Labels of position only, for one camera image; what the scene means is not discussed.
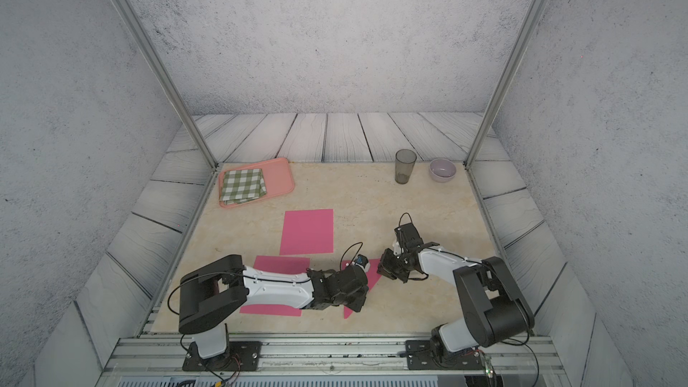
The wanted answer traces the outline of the pink square paper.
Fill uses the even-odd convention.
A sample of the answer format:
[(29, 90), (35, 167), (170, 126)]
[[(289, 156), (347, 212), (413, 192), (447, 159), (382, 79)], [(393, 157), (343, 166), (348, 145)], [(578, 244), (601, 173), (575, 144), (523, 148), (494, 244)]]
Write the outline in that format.
[[(379, 263), (380, 263), (379, 258), (369, 260), (370, 266), (369, 266), (369, 269), (367, 271), (368, 291), (372, 291), (373, 288), (376, 286), (376, 284), (378, 283), (378, 281), (380, 281), (380, 279), (382, 277), (382, 275), (377, 272), (377, 269), (379, 267)], [(345, 307), (343, 314), (344, 314), (344, 319), (349, 319), (349, 317), (351, 317), (351, 315), (353, 315), (354, 312), (352, 310), (350, 310), (349, 308)]]

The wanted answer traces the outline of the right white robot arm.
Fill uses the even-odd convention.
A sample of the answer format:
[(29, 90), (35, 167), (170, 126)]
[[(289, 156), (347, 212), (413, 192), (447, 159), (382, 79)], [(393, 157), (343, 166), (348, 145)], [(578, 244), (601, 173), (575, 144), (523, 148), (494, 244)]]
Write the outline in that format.
[(435, 356), (464, 355), (534, 328), (532, 310), (503, 259), (474, 260), (455, 254), (424, 241), (411, 222), (399, 225), (394, 233), (396, 241), (383, 252), (379, 274), (407, 283), (417, 272), (421, 281), (437, 277), (456, 288), (462, 319), (433, 329)]

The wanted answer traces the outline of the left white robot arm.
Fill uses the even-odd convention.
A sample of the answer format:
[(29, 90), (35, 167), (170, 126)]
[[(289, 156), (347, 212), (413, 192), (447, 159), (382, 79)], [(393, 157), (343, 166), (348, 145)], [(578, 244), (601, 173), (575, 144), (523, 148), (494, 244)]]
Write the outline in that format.
[(180, 293), (178, 331), (191, 335), (203, 359), (228, 350), (219, 329), (242, 306), (279, 305), (299, 310), (322, 311), (345, 306), (360, 312), (367, 299), (368, 259), (358, 255), (346, 267), (299, 274), (256, 270), (231, 254), (186, 274), (177, 287)]

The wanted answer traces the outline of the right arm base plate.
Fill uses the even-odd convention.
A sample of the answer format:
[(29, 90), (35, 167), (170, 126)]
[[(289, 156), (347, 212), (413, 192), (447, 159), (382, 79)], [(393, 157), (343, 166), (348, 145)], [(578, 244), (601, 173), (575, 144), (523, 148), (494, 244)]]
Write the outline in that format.
[(481, 370), (484, 364), (478, 350), (449, 351), (434, 340), (407, 340), (405, 353), (408, 370)]

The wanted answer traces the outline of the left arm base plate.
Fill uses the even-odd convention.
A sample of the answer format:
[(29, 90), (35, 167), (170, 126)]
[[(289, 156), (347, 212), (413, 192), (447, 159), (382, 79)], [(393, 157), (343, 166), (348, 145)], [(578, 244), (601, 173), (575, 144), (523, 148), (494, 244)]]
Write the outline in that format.
[(212, 358), (201, 358), (192, 342), (187, 351), (184, 372), (255, 372), (258, 370), (262, 344), (259, 341), (231, 341), (225, 352)]

